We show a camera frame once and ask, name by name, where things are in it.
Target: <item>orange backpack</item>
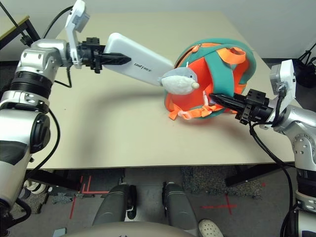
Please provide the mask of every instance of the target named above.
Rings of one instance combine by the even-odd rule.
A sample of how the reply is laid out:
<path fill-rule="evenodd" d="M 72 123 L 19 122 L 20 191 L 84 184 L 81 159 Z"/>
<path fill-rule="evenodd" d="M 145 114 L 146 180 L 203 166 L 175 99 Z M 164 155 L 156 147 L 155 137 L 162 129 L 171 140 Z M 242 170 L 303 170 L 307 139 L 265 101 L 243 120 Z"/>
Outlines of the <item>orange backpack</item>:
<path fill-rule="evenodd" d="M 256 70 L 251 49 L 237 40 L 205 39 L 190 45 L 178 58 L 175 68 L 191 68 L 200 87 L 188 95 L 166 92 L 164 104 L 169 117 L 210 118 L 225 111 L 212 104 L 209 94 L 241 94 Z"/>

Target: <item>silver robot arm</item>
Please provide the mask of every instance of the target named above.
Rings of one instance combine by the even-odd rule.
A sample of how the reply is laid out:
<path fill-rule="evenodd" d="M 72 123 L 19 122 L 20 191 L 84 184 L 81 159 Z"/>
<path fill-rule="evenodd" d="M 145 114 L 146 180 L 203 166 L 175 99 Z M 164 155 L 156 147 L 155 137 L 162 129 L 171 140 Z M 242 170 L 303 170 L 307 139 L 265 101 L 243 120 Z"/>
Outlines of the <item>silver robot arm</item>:
<path fill-rule="evenodd" d="M 50 121 L 46 115 L 50 89 L 58 68 L 66 66 L 67 44 L 64 40 L 38 40 L 23 51 L 10 89 L 1 98 L 1 236 L 7 233 L 7 228 L 19 223 L 9 211 L 24 183 L 31 155 L 42 150 L 50 139 Z"/>
<path fill-rule="evenodd" d="M 291 142 L 297 169 L 296 204 L 300 209 L 289 213 L 286 236 L 316 235 L 316 113 L 289 105 L 295 98 L 295 75 L 291 60 L 272 68 L 270 79 L 275 94 L 282 94 L 280 114 L 275 122 L 278 97 L 273 100 L 266 94 L 250 89 L 246 96 L 228 97 L 210 94 L 212 100 L 237 111 L 236 119 L 242 124 L 258 122 L 263 129 L 273 127 Z"/>
<path fill-rule="evenodd" d="M 90 67 L 100 73 L 102 65 L 123 65 L 131 58 L 121 53 L 103 53 L 105 45 L 98 38 L 78 42 L 88 20 L 85 4 L 77 0 L 66 22 L 70 43 L 61 39 L 40 39 L 25 49 L 17 66 L 10 89 L 0 100 L 0 236 L 8 228 L 27 219 L 14 220 L 10 210 L 25 179 L 32 154 L 42 150 L 50 139 L 49 95 L 58 68 L 75 65 Z"/>

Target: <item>table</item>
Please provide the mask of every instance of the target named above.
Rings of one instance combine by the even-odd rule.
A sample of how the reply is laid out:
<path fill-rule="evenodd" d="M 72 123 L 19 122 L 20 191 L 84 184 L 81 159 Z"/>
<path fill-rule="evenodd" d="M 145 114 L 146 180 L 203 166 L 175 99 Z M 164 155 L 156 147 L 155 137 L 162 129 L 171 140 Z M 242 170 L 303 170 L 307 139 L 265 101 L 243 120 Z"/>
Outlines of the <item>table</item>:
<path fill-rule="evenodd" d="M 5 47 L 11 40 L 17 37 L 21 31 L 26 30 L 31 39 L 35 42 L 40 39 L 38 33 L 30 22 L 30 17 L 25 15 L 13 16 L 19 28 L 11 22 L 9 17 L 3 16 L 0 18 L 0 49 Z"/>
<path fill-rule="evenodd" d="M 232 38 L 249 45 L 220 12 L 162 12 L 92 14 L 81 34 L 106 44 L 119 32 L 175 61 L 191 43 L 205 38 Z M 59 39 L 67 39 L 62 31 Z M 256 51 L 257 70 L 245 90 L 264 91 L 273 98 L 270 69 Z M 225 113 L 212 119 L 168 118 L 163 88 L 110 70 L 95 74 L 90 68 L 71 70 L 73 88 L 54 84 L 50 108 L 61 126 L 60 145 L 43 169 L 83 169 L 163 165 L 259 164 L 273 162 L 249 135 L 248 126 Z M 66 70 L 56 80 L 67 83 Z M 34 154 L 34 168 L 56 140 Z M 287 137 L 258 129 L 266 145 L 285 162 L 294 155 Z"/>

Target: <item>white shoe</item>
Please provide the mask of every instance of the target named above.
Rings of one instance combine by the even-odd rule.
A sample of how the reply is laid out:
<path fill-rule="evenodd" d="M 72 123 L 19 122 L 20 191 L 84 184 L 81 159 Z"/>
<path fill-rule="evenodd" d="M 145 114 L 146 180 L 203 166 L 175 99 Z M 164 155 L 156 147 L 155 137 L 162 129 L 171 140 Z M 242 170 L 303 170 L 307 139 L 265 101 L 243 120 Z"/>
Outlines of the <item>white shoe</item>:
<path fill-rule="evenodd" d="M 201 220 L 198 228 L 203 237 L 224 237 L 218 226 L 210 220 Z"/>

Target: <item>cable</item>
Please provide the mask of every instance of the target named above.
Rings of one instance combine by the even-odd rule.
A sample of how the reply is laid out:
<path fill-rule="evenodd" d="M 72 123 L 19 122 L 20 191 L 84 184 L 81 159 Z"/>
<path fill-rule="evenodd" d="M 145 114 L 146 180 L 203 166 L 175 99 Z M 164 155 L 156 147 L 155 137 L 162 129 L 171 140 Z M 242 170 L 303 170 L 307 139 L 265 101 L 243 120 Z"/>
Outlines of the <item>cable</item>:
<path fill-rule="evenodd" d="M 294 165 L 287 164 L 287 163 L 283 162 L 275 154 L 273 154 L 269 150 L 269 148 L 260 140 L 260 138 L 258 137 L 257 133 L 254 130 L 254 127 L 258 126 L 258 125 L 268 125 L 269 124 L 269 125 L 272 125 L 272 127 L 274 127 L 277 124 L 277 122 L 279 120 L 280 107 L 281 107 L 282 101 L 285 97 L 284 94 L 286 94 L 286 91 L 282 90 L 280 92 L 279 98 L 278 98 L 277 103 L 276 103 L 276 115 L 275 115 L 275 118 L 273 119 L 273 121 L 271 121 L 271 122 L 256 122 L 253 125 L 251 125 L 251 122 L 249 122 L 249 132 L 250 132 L 250 135 L 254 138 L 254 140 L 258 143 L 258 145 L 271 157 L 271 159 L 273 159 L 275 161 L 275 163 L 277 163 L 278 165 L 289 166 L 289 167 L 295 168 Z"/>
<path fill-rule="evenodd" d="M 10 18 L 10 20 L 12 21 L 12 23 L 14 24 L 14 26 L 17 29 L 20 29 L 19 25 L 15 22 L 15 20 L 13 19 L 13 17 L 10 15 L 10 13 L 5 9 L 5 7 L 3 6 L 3 4 L 0 2 L 0 6 L 3 9 L 3 11 L 6 13 L 6 15 Z M 23 37 L 26 37 L 26 35 L 23 33 L 23 31 L 20 30 L 20 33 Z"/>
<path fill-rule="evenodd" d="M 51 21 L 51 23 L 48 25 L 47 29 L 45 30 L 45 33 L 43 34 L 42 39 L 46 38 L 48 32 L 50 31 L 52 26 L 55 24 L 55 22 L 58 20 L 58 18 L 61 17 L 65 12 L 71 10 L 72 8 L 73 6 L 69 6 L 65 8 L 64 10 L 62 10 L 61 12 L 59 12 L 57 16 L 55 16 L 55 18 Z"/>
<path fill-rule="evenodd" d="M 72 87 L 73 87 L 73 85 L 72 85 L 72 83 L 71 83 L 71 77 L 70 77 L 70 67 L 71 67 L 71 65 L 67 67 L 67 78 L 68 78 L 69 85 L 64 84 L 64 83 L 62 83 L 62 82 L 56 80 L 55 82 L 56 82 L 57 84 L 63 85 L 63 86 L 65 86 L 65 87 L 67 87 L 67 88 L 72 88 Z"/>
<path fill-rule="evenodd" d="M 30 172 L 28 172 L 25 175 L 24 181 L 29 179 L 32 175 L 34 175 L 35 172 L 38 171 L 51 158 L 51 156 L 57 150 L 57 147 L 58 147 L 58 144 L 60 141 L 60 127 L 59 127 L 59 123 L 57 121 L 57 118 L 55 117 L 55 115 L 53 114 L 53 112 L 50 109 L 49 109 L 49 113 L 52 116 L 52 118 L 56 124 L 56 129 L 57 129 L 57 139 L 56 139 L 55 145 L 54 145 L 53 149 L 51 150 L 51 152 L 48 154 L 48 156 L 41 163 L 39 163 L 34 169 L 32 169 Z"/>
<path fill-rule="evenodd" d="M 13 219 L 10 223 L 10 225 L 7 228 L 10 228 L 12 226 L 15 226 L 16 224 L 21 223 L 22 221 L 25 221 L 26 219 L 28 219 L 32 213 L 32 210 L 30 208 L 30 206 L 28 206 L 25 202 L 23 202 L 21 199 L 17 198 L 17 200 L 15 201 L 16 204 L 18 204 L 20 207 L 22 207 L 25 210 L 25 215 L 18 218 L 18 219 Z"/>
<path fill-rule="evenodd" d="M 270 124 L 272 125 L 272 127 L 277 125 L 277 122 L 279 120 L 279 113 L 280 113 L 280 108 L 281 108 L 281 104 L 282 101 L 284 99 L 286 95 L 286 90 L 285 89 L 281 89 L 279 92 L 279 97 L 277 100 L 277 104 L 276 104 L 276 115 L 275 118 L 273 119 L 272 122 L 256 122 L 254 124 L 251 124 L 251 122 L 249 122 L 249 132 L 250 135 L 253 137 L 253 139 L 256 141 L 256 143 L 271 157 L 271 159 L 274 160 L 274 162 L 282 169 L 282 171 L 284 172 L 286 178 L 287 178 L 287 182 L 288 182 L 288 187 L 289 187 L 289 207 L 288 207 L 288 213 L 285 216 L 284 220 L 283 220 L 283 224 L 280 230 L 280 237 L 284 236 L 284 230 L 285 227 L 287 225 L 288 222 L 288 218 L 289 218 L 289 214 L 291 212 L 291 210 L 293 209 L 293 185 L 292 185 L 292 180 L 290 175 L 288 174 L 287 170 L 284 168 L 285 166 L 290 166 L 290 167 L 295 167 L 293 165 L 289 165 L 283 161 L 281 161 L 275 154 L 273 154 L 268 147 L 260 140 L 260 138 L 258 137 L 254 127 L 260 124 Z"/>
<path fill-rule="evenodd" d="M 292 206 L 291 211 L 294 210 L 297 207 L 297 204 L 295 204 L 294 206 Z M 290 217 L 290 211 L 288 211 L 288 213 L 286 214 L 283 222 L 282 222 L 282 226 L 281 226 L 281 230 L 280 230 L 280 237 L 284 237 L 285 236 L 285 230 L 288 224 L 288 219 Z"/>

